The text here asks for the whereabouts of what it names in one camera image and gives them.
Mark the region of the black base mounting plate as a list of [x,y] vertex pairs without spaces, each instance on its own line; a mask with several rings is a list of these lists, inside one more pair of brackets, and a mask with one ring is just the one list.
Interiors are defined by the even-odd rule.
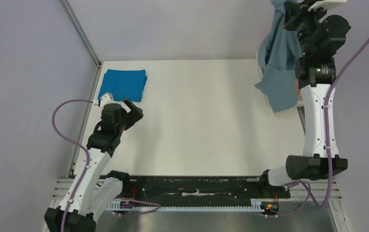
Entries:
[[163,207],[249,206],[251,199],[289,199],[283,187],[272,187],[259,176],[131,175],[121,197]]

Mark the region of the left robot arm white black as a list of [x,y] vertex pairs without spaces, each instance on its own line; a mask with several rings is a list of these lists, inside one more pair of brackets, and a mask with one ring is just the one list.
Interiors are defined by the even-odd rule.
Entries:
[[99,101],[100,121],[96,124],[85,146],[74,142],[85,152],[85,163],[80,168],[69,190],[56,208],[48,208],[44,220],[51,232],[93,232],[97,221],[114,197],[126,197],[131,184],[127,173],[112,171],[95,190],[105,166],[120,145],[124,131],[143,118],[142,109],[125,98],[127,111],[110,94]]

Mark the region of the left aluminium frame post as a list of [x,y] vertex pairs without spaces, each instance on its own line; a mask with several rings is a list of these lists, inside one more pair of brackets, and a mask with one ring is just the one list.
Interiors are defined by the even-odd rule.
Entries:
[[76,13],[74,12],[70,2],[68,0],[59,0],[59,2],[61,3],[66,15],[68,16],[68,18],[70,19],[72,26],[74,27],[75,31],[78,34],[78,37],[80,38],[80,40],[82,41],[84,47],[86,48],[87,52],[89,53],[92,61],[94,62],[94,64],[97,67],[100,67],[101,65],[101,61],[97,55],[97,53],[95,52],[91,42],[89,41],[80,21],[77,18]]

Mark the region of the grey-blue t shirt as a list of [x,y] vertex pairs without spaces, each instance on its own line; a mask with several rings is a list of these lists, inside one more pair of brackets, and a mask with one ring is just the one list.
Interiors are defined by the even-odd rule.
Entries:
[[[267,73],[292,71],[298,59],[302,56],[302,51],[295,31],[284,29],[286,0],[271,0],[274,7],[273,19],[270,31],[261,43],[257,53],[257,63],[262,73],[262,78]],[[262,78],[255,84],[255,87],[262,90]]]

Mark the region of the pink t shirt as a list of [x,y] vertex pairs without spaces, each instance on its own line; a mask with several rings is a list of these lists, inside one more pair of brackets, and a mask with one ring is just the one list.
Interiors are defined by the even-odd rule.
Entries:
[[300,89],[299,89],[299,82],[298,82],[298,80],[295,80],[295,83],[296,83],[297,95],[300,95]]

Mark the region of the folded bright blue t shirt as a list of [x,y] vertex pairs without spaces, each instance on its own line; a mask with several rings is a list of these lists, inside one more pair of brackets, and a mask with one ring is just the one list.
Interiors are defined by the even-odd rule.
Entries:
[[115,101],[128,98],[132,102],[141,102],[146,82],[146,70],[108,69],[99,89],[98,101],[105,93],[110,93]]

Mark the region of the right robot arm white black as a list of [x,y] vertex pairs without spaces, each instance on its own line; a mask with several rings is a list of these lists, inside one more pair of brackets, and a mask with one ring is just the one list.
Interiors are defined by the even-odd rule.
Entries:
[[341,0],[288,0],[283,3],[283,29],[298,39],[301,57],[295,76],[305,110],[305,142],[300,156],[290,155],[285,165],[267,170],[259,192],[271,197],[278,186],[300,180],[323,180],[348,168],[335,141],[333,104],[338,73],[334,56],[345,44],[351,26],[340,15],[328,15]]

